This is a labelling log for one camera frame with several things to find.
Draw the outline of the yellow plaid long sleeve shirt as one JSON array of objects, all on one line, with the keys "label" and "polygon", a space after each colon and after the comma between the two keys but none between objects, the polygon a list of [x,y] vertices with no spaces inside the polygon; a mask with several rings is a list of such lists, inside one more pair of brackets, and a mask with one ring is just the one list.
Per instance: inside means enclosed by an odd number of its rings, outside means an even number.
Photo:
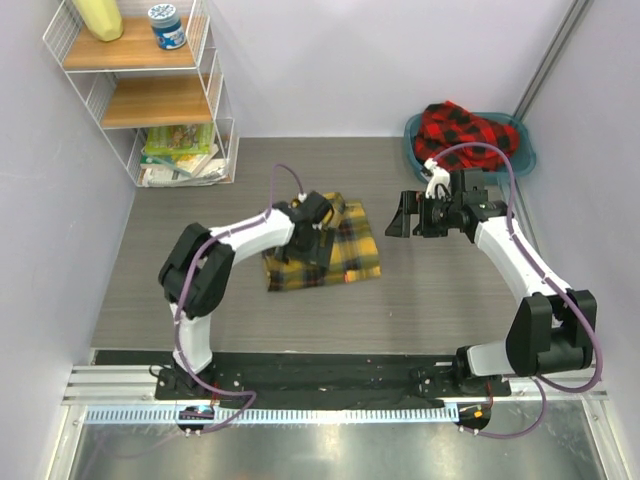
[{"label": "yellow plaid long sleeve shirt", "polygon": [[324,193],[336,218],[329,222],[334,241],[329,265],[323,268],[299,260],[280,261],[275,249],[262,253],[268,292],[353,283],[379,278],[378,249],[364,206],[359,200],[345,200],[339,192]]}]

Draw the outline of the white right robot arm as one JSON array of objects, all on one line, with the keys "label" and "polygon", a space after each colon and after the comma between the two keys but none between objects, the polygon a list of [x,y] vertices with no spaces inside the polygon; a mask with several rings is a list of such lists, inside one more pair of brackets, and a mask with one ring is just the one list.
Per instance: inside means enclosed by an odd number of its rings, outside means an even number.
[{"label": "white right robot arm", "polygon": [[440,238],[452,230],[491,260],[517,303],[504,339],[457,350],[451,371],[457,391],[475,394],[488,377],[542,378],[592,364],[595,297],[552,272],[522,238],[507,203],[490,200],[480,170],[454,172],[449,186],[436,187],[433,196],[403,191],[385,234]]}]

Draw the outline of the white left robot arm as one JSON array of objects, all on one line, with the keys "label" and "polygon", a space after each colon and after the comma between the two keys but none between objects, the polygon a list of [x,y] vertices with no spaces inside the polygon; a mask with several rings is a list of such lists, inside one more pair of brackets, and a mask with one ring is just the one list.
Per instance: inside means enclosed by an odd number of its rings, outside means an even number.
[{"label": "white left robot arm", "polygon": [[211,315],[221,303],[233,267],[262,253],[286,265],[328,268],[334,223],[342,209],[312,191],[291,202],[278,202],[254,217],[206,228],[188,225],[162,266],[158,281],[169,302],[176,340],[175,362],[183,369],[179,388],[190,398],[205,397],[213,385]]}]

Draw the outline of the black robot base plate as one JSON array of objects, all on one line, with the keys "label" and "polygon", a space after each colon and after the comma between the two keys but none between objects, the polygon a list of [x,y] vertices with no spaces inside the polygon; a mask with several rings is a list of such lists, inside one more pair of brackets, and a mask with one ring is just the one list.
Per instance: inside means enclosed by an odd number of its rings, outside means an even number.
[{"label": "black robot base plate", "polygon": [[254,391],[272,410],[440,407],[446,399],[508,397],[498,376],[470,378],[451,355],[224,353],[199,377],[225,391]]}]

